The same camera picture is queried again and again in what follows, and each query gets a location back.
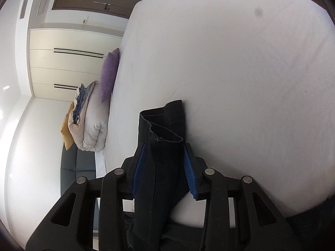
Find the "black denim pants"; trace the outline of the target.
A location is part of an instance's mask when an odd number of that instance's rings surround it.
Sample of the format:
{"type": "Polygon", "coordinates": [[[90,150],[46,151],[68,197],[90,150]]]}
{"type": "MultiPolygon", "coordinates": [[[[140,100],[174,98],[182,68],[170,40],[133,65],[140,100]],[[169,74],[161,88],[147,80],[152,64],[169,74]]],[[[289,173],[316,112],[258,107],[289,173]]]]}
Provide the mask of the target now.
{"type": "Polygon", "coordinates": [[[171,214],[177,204],[194,188],[195,180],[187,163],[186,116],[183,102],[175,100],[160,108],[139,114],[140,156],[132,178],[135,216],[127,231],[133,250],[176,249],[180,241],[165,238],[171,214]]]}

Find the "grey upholstered headboard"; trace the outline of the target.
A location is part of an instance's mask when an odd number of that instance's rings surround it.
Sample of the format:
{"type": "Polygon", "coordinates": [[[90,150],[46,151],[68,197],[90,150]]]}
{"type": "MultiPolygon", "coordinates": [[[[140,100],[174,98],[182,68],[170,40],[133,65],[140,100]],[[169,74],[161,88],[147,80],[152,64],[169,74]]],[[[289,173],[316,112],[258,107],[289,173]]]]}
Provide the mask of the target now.
{"type": "MultiPolygon", "coordinates": [[[[68,188],[79,178],[88,180],[96,178],[95,155],[91,151],[82,151],[76,144],[70,149],[62,149],[60,168],[61,194],[66,193],[68,188]]],[[[98,227],[96,221],[97,202],[90,200],[84,211],[75,209],[79,216],[76,218],[76,240],[83,250],[93,249],[93,230],[98,227]]]]}

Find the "yellow cushion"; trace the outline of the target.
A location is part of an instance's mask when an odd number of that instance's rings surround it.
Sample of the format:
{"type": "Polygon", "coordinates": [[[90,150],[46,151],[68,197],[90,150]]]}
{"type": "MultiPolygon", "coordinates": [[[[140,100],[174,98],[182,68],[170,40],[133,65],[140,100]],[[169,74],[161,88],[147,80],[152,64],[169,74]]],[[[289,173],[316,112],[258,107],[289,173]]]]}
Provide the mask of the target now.
{"type": "Polygon", "coordinates": [[[65,115],[64,121],[61,126],[60,133],[62,135],[62,140],[64,142],[65,149],[68,150],[74,143],[73,137],[70,133],[69,127],[68,127],[68,120],[69,120],[69,115],[70,112],[74,109],[74,102],[70,103],[70,106],[68,108],[68,111],[65,115]]]}

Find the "folded grey beige duvet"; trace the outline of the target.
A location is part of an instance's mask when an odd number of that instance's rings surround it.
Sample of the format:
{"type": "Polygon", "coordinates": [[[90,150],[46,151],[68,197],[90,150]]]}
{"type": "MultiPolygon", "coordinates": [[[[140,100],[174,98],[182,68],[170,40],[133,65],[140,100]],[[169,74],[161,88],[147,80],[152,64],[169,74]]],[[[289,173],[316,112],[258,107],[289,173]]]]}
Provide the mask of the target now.
{"type": "Polygon", "coordinates": [[[87,86],[88,97],[80,113],[78,124],[73,123],[73,111],[70,112],[68,127],[74,143],[82,151],[100,152],[105,147],[108,132],[108,118],[110,111],[110,98],[101,101],[100,82],[94,81],[87,86]]]}

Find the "folded blue clothes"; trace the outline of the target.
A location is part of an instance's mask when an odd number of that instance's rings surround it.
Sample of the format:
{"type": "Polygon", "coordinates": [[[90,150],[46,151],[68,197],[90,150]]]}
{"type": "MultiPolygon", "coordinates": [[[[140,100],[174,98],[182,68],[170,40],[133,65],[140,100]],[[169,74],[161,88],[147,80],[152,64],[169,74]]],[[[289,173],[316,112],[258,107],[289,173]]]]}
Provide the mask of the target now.
{"type": "Polygon", "coordinates": [[[84,107],[84,103],[88,97],[89,89],[81,84],[78,88],[79,95],[76,97],[76,104],[73,111],[73,123],[78,124],[80,113],[84,107]]]}

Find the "white bed with sheet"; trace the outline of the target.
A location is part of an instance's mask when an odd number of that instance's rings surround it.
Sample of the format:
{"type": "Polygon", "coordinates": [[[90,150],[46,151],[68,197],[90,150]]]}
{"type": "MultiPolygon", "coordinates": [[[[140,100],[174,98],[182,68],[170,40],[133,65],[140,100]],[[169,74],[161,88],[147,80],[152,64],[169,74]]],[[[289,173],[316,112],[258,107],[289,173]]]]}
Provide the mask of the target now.
{"type": "Polygon", "coordinates": [[[334,24],[311,0],[143,0],[127,23],[104,149],[137,147],[139,114],[182,100],[186,140],[251,176],[284,216],[334,195],[334,24]]]}

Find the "cream wardrobe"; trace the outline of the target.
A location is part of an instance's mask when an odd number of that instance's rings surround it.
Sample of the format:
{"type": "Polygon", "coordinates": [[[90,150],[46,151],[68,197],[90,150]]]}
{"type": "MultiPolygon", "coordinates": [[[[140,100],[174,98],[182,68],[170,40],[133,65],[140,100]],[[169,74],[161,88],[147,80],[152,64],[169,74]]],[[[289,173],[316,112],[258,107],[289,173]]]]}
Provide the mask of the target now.
{"type": "Polygon", "coordinates": [[[81,84],[100,79],[109,52],[123,32],[36,28],[29,36],[29,70],[35,97],[72,101],[81,84]]]}

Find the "purple cushion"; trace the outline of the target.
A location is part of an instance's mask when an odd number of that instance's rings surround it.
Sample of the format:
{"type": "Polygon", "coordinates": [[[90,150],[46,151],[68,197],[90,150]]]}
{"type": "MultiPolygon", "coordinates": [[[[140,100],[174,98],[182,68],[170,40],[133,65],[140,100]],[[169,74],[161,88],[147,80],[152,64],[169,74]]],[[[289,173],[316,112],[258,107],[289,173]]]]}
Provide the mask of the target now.
{"type": "Polygon", "coordinates": [[[111,96],[116,81],[120,61],[120,49],[109,52],[103,62],[101,71],[101,101],[111,96]]]}

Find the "wall light switch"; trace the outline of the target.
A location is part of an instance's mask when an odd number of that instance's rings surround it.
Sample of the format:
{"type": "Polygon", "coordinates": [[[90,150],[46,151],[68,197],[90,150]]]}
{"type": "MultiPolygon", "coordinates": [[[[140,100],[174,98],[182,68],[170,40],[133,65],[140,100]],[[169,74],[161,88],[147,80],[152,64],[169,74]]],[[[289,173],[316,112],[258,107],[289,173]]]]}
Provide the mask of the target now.
{"type": "Polygon", "coordinates": [[[83,19],[83,24],[87,24],[87,23],[88,23],[88,20],[89,20],[89,16],[84,17],[84,19],[83,19]]]}

